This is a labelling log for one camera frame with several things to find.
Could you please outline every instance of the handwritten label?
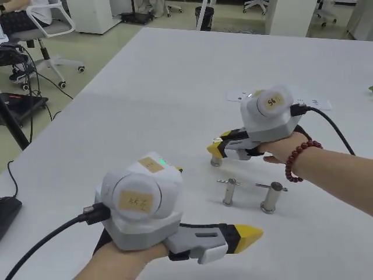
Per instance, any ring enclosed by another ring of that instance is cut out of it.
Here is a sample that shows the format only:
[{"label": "handwritten label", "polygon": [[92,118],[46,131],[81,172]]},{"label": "handwritten label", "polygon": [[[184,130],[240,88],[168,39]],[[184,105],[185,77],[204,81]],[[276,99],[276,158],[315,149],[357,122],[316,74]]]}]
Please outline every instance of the handwritten label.
[{"label": "handwritten label", "polygon": [[284,106],[284,103],[282,95],[279,92],[275,92],[264,102],[264,108],[268,111],[273,111],[277,107]]},{"label": "handwritten label", "polygon": [[148,169],[150,172],[152,172],[152,173],[156,173],[156,172],[161,171],[161,170],[164,169],[164,167],[162,165],[160,165],[159,163],[157,163],[151,157],[146,157],[144,159],[141,159],[141,160],[139,160],[139,163],[143,167],[145,167],[146,169]]},{"label": "handwritten label", "polygon": [[120,210],[150,213],[153,206],[153,195],[137,191],[121,191]]}]

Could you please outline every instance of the human hand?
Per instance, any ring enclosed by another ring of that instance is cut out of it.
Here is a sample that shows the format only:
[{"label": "human hand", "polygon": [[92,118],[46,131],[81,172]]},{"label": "human hand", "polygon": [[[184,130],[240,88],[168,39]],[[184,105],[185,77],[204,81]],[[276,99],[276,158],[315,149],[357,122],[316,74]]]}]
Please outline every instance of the human hand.
[{"label": "human hand", "polygon": [[299,132],[294,132],[290,137],[276,141],[263,143],[259,147],[260,153],[271,153],[272,156],[265,156],[264,161],[269,163],[286,163],[287,158],[292,151],[302,143],[307,142],[308,138]]}]

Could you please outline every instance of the yellow fingertip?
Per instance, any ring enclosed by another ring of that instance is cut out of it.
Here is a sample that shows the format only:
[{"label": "yellow fingertip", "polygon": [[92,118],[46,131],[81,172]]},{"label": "yellow fingertip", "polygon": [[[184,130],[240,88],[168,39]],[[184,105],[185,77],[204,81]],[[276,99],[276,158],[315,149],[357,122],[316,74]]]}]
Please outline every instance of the yellow fingertip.
[{"label": "yellow fingertip", "polygon": [[209,153],[211,153],[213,156],[219,158],[219,159],[222,159],[223,156],[221,155],[221,153],[219,152],[219,149],[217,148],[219,146],[220,142],[214,142],[212,143],[210,146],[207,147],[207,150],[209,151]]},{"label": "yellow fingertip", "polygon": [[247,225],[234,225],[234,226],[237,229],[237,232],[241,237],[234,251],[234,254],[238,254],[244,251],[247,247],[249,247],[252,243],[257,241],[263,235],[263,231],[261,229],[255,228],[253,226],[247,226]]}]

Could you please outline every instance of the cylindrical metal part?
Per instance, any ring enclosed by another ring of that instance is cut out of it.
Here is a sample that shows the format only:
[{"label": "cylindrical metal part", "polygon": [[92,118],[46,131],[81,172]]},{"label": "cylindrical metal part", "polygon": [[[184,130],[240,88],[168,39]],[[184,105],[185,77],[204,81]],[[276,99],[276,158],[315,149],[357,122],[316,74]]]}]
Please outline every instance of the cylindrical metal part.
[{"label": "cylindrical metal part", "polygon": [[225,206],[232,206],[233,203],[233,194],[234,194],[234,189],[237,185],[237,181],[235,178],[229,178],[228,179],[228,186],[226,190],[226,196],[223,199],[223,204]]},{"label": "cylindrical metal part", "polygon": [[211,161],[210,161],[211,165],[212,165],[212,166],[215,166],[215,167],[219,167],[219,166],[221,166],[222,162],[223,162],[222,159],[217,158],[217,157],[215,157],[215,156],[212,156]]},{"label": "cylindrical metal part", "polygon": [[267,214],[273,214],[276,210],[276,203],[279,200],[283,187],[279,182],[272,182],[268,189],[265,200],[261,203],[261,210]]}]

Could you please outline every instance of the white office chair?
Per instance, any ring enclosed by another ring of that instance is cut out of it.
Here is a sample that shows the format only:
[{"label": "white office chair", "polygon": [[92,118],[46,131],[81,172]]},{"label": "white office chair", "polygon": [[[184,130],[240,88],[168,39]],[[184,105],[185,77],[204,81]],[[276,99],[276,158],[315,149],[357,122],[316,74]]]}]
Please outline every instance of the white office chair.
[{"label": "white office chair", "polygon": [[314,15],[317,15],[317,17],[319,19],[323,20],[323,22],[321,24],[321,27],[325,27],[327,25],[329,19],[332,19],[332,22],[334,24],[336,24],[337,23],[337,16],[334,13],[330,12],[329,10],[323,9],[323,6],[325,4],[327,4],[329,6],[334,5],[334,1],[318,0],[317,3],[318,4],[317,4],[317,7],[315,9]]},{"label": "white office chair", "polygon": [[249,1],[246,1],[244,3],[244,10],[242,12],[246,13],[247,9],[249,9],[253,6],[259,5],[263,10],[263,15],[265,15],[266,12],[267,12],[266,6],[268,6],[268,4],[269,4],[268,2],[269,2],[269,0],[249,0]]},{"label": "white office chair", "polygon": [[[52,10],[53,21],[51,25],[42,27],[39,22],[31,15],[32,10],[37,8],[50,8]],[[71,33],[75,29],[75,24],[64,10],[64,7],[62,6],[60,0],[49,0],[48,5],[29,6],[26,9],[26,13],[29,18],[35,23],[37,29],[14,33],[12,34],[10,40],[26,42],[37,40],[39,42],[40,50],[43,55],[43,59],[35,61],[37,71],[40,72],[44,68],[51,68],[60,79],[60,82],[58,84],[59,87],[64,89],[66,87],[66,80],[62,76],[61,72],[58,70],[57,66],[74,66],[77,68],[79,73],[83,73],[85,71],[85,66],[80,61],[62,59],[58,55],[55,57],[50,57],[42,39]],[[22,85],[22,88],[27,89],[27,85]]]},{"label": "white office chair", "polygon": [[180,6],[168,5],[167,1],[164,1],[164,4],[166,6],[166,12],[167,12],[168,17],[171,17],[171,10],[172,9],[177,9],[179,11],[179,13],[182,13],[182,8]]}]

